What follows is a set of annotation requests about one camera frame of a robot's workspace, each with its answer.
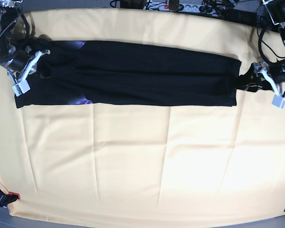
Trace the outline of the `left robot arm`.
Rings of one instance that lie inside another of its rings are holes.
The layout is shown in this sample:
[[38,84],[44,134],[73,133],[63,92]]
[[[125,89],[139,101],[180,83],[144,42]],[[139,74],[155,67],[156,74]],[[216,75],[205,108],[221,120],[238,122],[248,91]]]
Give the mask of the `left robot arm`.
[[258,35],[258,51],[264,64],[264,71],[274,83],[278,85],[285,83],[285,57],[280,61],[272,62],[263,52],[262,45],[264,35],[270,29],[276,29],[285,47],[285,0],[263,0],[261,6],[265,8],[270,21],[262,28]]

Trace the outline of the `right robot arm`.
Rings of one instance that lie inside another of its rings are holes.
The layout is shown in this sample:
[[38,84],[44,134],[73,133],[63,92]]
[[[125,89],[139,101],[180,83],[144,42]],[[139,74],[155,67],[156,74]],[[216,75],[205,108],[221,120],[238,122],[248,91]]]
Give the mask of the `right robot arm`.
[[50,73],[42,64],[29,64],[41,51],[42,55],[50,54],[41,46],[46,40],[33,37],[30,25],[23,13],[21,0],[0,0],[0,66],[7,70],[8,76],[17,81],[28,70],[29,75],[50,78]]

